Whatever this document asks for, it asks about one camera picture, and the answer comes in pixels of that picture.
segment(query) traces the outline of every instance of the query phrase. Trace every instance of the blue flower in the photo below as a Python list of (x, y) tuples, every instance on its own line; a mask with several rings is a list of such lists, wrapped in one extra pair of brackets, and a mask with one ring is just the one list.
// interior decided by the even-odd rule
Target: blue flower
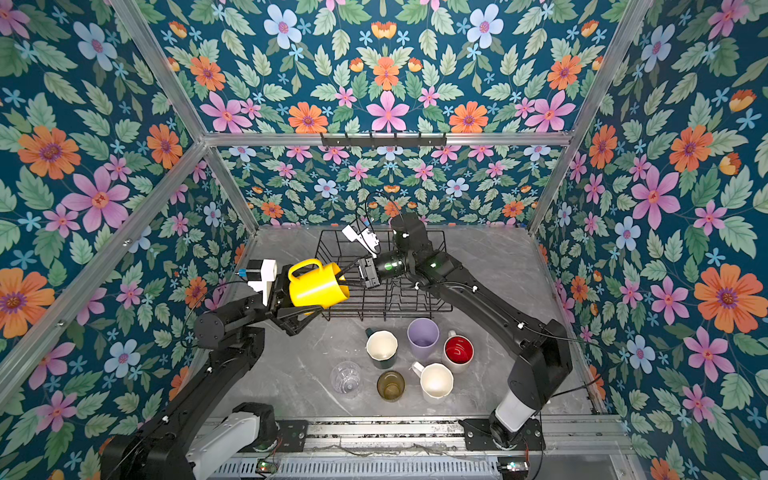
[(466, 17), (464, 17), (464, 19), (462, 20), (462, 23), (454, 22), (453, 25), (455, 25), (456, 30), (458, 30), (458, 32), (462, 35), (467, 33), (467, 30), (469, 30), (472, 27), (470, 24), (467, 23)]
[(746, 420), (749, 422), (754, 422), (758, 429), (763, 427), (761, 423), (768, 423), (768, 419), (760, 416), (760, 413), (757, 411), (757, 407), (753, 407), (752, 410), (746, 409), (746, 412), (749, 413)]
[(78, 466), (78, 463), (82, 462), (83, 459), (80, 458), (80, 455), (83, 455), (83, 451), (81, 450), (77, 454), (74, 452), (70, 452), (69, 454), (69, 462), (64, 464), (64, 468), (69, 468), (70, 470), (74, 471), (74, 468)]
[(22, 270), (26, 270), (31, 263), (37, 263), (38, 261), (32, 258), (35, 254), (34, 250), (28, 250), (27, 253), (22, 253), (21, 250), (13, 250), (13, 256), (16, 260), (11, 262), (11, 266), (21, 265)]
[(67, 18), (67, 12), (63, 12), (58, 9), (57, 6), (54, 5), (53, 13), (51, 13), (51, 17), (58, 19), (59, 23), (69, 23), (69, 18)]
[(741, 124), (741, 127), (739, 127), (739, 131), (742, 131), (744, 128), (749, 127), (750, 130), (755, 128), (755, 120), (758, 120), (763, 117), (763, 114), (757, 114), (752, 115), (754, 110), (750, 108), (746, 111), (746, 115), (744, 118), (737, 118), (736, 123)]
[(48, 393), (53, 393), (57, 389), (61, 387), (61, 377), (60, 376), (51, 376), (51, 379), (48, 380), (48, 383), (43, 385), (43, 388), (48, 390)]
[(709, 259), (707, 265), (712, 265), (714, 263), (715, 265), (720, 266), (720, 262), (725, 260), (725, 255), (720, 255), (720, 250), (717, 247), (712, 249), (712, 253), (706, 252), (704, 256)]
[(299, 19), (299, 24), (296, 26), (296, 28), (301, 30), (301, 32), (304, 35), (306, 35), (306, 34), (310, 33), (310, 29), (312, 28), (312, 24), (311, 23), (306, 23), (303, 18), (300, 18)]
[(27, 212), (27, 217), (19, 218), (18, 224), (26, 225), (27, 231), (31, 232), (33, 228), (40, 228), (40, 224), (38, 223), (40, 220), (42, 220), (42, 217), (33, 217), (32, 212)]
[(72, 373), (80, 373), (83, 371), (83, 365), (88, 363), (87, 360), (83, 360), (83, 356), (80, 355), (77, 360), (72, 360), (69, 366), (72, 367)]
[(18, 108), (20, 104), (27, 103), (27, 101), (24, 98), (19, 97), (21, 92), (19, 90), (10, 91), (6, 87), (2, 88), (3, 92), (5, 92), (8, 97), (3, 98), (5, 100), (5, 103), (13, 103), (13, 105)]

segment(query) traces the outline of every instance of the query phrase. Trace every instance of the floral wallpaper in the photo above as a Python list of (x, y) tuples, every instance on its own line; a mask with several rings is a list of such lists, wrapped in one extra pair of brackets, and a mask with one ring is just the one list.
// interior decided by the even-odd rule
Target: floral wallpaper
[[(111, 436), (135, 432), (189, 375), (191, 327), (217, 308), (246, 240), (201, 161), (4, 406), (0, 478), (98, 480)], [(0, 270), (6, 285), (23, 274)]]
[(112, 10), (92, 5), (0, 2), (0, 359), (189, 144)]
[(768, 476), (766, 15), (652, 10), (537, 232), (654, 480)]

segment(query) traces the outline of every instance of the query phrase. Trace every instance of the aluminum frame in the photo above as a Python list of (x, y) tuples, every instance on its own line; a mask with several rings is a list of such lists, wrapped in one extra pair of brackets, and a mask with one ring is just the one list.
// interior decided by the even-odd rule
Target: aluminum frame
[(536, 214), (528, 225), (528, 232), (532, 236), (536, 235), (547, 210), (549, 210), (549, 207), (556, 198), (560, 185), (568, 173), (568, 165), (576, 157), (578, 149), (584, 143), (584, 137), (587, 135), (587, 131), (595, 115), (598, 113), (598, 108), (608, 93), (611, 82), (614, 80), (616, 72), (629, 50), (630, 44), (634, 40), (637, 31), (641, 28), (645, 14), (653, 3), (654, 0), (631, 0), (624, 11), (624, 16), (619, 21), (611, 43), (605, 51), (603, 66), (598, 71), (598, 74), (594, 76), (592, 87), (576, 116), (571, 143), (565, 148), (565, 152), (558, 159), (554, 170), (549, 176), (547, 186), (544, 187), (544, 191), (541, 192), (541, 196), (538, 199)]

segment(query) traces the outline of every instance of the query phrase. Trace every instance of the mug handle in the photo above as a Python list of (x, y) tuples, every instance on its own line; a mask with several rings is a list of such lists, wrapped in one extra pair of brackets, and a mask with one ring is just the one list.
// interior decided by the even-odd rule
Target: mug handle
[(317, 258), (310, 258), (308, 260), (304, 260), (303, 262), (298, 262), (296, 265), (290, 267), (290, 270), (288, 270), (288, 280), (292, 282), (297, 280), (297, 278), (293, 275), (293, 272), (307, 265), (317, 265), (318, 268), (323, 268), (323, 264)]
[(414, 362), (413, 365), (411, 365), (411, 369), (416, 372), (416, 375), (419, 376), (419, 378), (422, 378), (422, 372), (424, 372), (424, 366), (419, 362)]

